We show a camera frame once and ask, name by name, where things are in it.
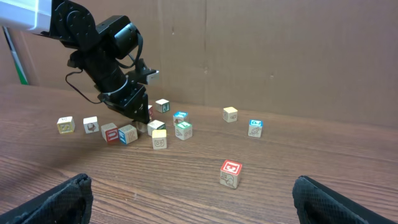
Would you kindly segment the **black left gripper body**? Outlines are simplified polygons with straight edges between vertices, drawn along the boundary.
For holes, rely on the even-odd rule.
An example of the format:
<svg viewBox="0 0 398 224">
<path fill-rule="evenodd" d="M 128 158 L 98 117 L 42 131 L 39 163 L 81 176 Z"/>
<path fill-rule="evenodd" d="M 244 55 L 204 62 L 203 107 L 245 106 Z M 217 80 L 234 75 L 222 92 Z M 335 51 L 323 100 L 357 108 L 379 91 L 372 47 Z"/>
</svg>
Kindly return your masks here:
<svg viewBox="0 0 398 224">
<path fill-rule="evenodd" d="M 148 95 L 144 85 L 137 84 L 129 88 L 123 96 L 105 95 L 100 93 L 98 99 L 109 109 L 144 124 L 150 120 L 148 109 Z"/>
</svg>

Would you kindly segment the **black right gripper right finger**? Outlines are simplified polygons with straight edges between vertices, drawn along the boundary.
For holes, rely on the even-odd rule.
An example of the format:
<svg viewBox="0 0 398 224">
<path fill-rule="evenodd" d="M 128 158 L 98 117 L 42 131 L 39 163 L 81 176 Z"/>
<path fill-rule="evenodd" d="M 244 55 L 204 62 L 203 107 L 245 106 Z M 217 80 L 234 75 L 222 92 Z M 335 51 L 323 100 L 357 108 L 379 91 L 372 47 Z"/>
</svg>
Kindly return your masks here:
<svg viewBox="0 0 398 224">
<path fill-rule="evenodd" d="M 301 224 L 395 224 L 308 176 L 300 176 L 292 189 Z"/>
</svg>

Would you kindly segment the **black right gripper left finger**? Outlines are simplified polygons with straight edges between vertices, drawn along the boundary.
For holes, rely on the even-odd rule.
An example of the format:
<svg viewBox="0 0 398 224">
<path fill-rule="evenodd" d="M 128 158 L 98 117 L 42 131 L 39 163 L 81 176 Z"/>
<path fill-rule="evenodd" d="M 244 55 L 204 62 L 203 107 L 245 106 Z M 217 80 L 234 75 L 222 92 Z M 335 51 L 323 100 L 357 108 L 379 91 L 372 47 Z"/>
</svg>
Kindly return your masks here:
<svg viewBox="0 0 398 224">
<path fill-rule="evenodd" d="M 1 215 L 1 223 L 88 224 L 93 193 L 91 178 L 78 174 Z"/>
</svg>

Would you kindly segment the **white I wooden block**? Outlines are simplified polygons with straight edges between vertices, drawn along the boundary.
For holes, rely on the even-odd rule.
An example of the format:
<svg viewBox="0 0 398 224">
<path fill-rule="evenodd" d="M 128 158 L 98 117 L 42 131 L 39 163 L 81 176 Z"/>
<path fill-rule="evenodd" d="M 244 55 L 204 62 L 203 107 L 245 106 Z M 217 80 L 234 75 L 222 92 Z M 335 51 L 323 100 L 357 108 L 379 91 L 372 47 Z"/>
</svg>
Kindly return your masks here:
<svg viewBox="0 0 398 224">
<path fill-rule="evenodd" d="M 152 132 L 156 129 L 165 129 L 165 123 L 159 120 L 153 120 L 147 124 L 147 133 L 152 135 Z"/>
</svg>

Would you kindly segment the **yellow-top bone wooden block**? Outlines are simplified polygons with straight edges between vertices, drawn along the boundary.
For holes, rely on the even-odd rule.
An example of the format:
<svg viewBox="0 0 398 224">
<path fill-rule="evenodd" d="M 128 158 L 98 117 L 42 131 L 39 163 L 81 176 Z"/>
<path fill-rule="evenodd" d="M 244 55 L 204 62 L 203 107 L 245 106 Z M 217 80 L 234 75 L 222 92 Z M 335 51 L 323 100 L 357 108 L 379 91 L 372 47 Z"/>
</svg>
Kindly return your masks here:
<svg viewBox="0 0 398 224">
<path fill-rule="evenodd" d="M 135 125 L 136 125 L 136 129 L 140 133 L 146 133 L 147 132 L 147 125 L 146 124 L 136 121 Z"/>
</svg>

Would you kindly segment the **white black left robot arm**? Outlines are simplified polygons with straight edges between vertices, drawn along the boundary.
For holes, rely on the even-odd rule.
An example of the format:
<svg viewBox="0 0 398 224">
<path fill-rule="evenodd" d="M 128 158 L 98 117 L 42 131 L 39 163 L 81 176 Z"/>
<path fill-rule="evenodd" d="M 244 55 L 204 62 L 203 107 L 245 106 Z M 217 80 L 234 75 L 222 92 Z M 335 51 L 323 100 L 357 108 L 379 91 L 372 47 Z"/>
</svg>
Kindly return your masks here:
<svg viewBox="0 0 398 224">
<path fill-rule="evenodd" d="M 145 85 L 156 73 L 141 58 L 143 37 L 128 16 L 97 24 L 84 6 L 69 0 L 1 0 L 1 25 L 59 40 L 73 49 L 67 65 L 86 72 L 98 103 L 144 124 L 150 120 Z"/>
</svg>

